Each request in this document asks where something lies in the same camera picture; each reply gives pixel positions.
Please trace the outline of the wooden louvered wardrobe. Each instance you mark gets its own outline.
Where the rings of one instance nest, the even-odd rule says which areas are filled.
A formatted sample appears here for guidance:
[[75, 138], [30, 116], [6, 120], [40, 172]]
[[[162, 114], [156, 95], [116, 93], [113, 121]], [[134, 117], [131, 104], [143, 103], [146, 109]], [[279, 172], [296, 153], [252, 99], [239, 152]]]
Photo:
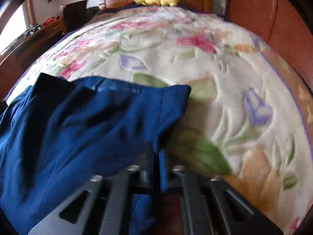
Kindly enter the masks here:
[[227, 0], [226, 16], [260, 36], [312, 87], [312, 29], [288, 0]]

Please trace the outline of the wooden desk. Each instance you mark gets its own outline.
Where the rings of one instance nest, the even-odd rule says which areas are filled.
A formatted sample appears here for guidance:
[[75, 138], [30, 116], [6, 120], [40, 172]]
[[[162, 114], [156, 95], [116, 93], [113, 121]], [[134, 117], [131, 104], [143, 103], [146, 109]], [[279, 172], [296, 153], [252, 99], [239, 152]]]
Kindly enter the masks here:
[[62, 22], [57, 20], [28, 37], [1, 61], [1, 99], [7, 96], [32, 63], [62, 37]]

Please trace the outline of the floral bed blanket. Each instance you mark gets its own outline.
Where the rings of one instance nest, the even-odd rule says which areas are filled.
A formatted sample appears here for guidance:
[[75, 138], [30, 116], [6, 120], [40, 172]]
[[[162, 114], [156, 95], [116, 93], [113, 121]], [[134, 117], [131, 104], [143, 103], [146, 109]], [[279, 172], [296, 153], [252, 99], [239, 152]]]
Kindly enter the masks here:
[[7, 95], [40, 73], [151, 87], [192, 87], [170, 152], [225, 176], [294, 234], [312, 206], [312, 96], [266, 42], [213, 14], [138, 7], [95, 16], [40, 56]]

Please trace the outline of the dark wooden chair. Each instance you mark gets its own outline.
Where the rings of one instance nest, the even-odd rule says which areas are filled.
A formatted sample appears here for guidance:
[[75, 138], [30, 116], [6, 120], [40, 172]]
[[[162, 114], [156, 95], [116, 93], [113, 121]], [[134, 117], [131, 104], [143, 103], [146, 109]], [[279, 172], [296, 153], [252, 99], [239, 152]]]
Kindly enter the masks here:
[[86, 22], [87, 2], [88, 0], [81, 0], [59, 7], [63, 35], [80, 28]]

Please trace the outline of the black device on desk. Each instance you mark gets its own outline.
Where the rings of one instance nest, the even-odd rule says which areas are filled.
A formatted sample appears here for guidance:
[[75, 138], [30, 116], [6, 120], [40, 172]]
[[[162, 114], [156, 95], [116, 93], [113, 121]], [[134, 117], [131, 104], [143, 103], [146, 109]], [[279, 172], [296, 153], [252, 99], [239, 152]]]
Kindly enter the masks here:
[[38, 25], [30, 25], [30, 28], [28, 28], [23, 34], [21, 34], [21, 38], [27, 39], [28, 36], [33, 35], [36, 31], [39, 31], [42, 29], [42, 26], [40, 24]]

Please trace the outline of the red basket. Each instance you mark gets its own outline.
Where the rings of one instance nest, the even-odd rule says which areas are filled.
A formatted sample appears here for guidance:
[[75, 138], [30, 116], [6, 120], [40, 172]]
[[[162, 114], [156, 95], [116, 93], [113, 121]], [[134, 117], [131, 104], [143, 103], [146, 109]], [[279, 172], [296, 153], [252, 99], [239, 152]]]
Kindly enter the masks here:
[[41, 25], [42, 25], [42, 27], [47, 27], [47, 26], [51, 25], [52, 23], [54, 23], [55, 20], [56, 20], [56, 17], [52, 16], [52, 17], [48, 18], [47, 20], [45, 20]]

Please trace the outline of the blue suit jacket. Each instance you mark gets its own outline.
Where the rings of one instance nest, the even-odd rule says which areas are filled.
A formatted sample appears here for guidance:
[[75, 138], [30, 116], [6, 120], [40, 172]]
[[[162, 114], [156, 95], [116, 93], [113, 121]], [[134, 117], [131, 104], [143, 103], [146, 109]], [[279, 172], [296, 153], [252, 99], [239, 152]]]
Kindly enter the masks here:
[[93, 175], [164, 148], [190, 92], [40, 74], [1, 111], [1, 234], [29, 233]]

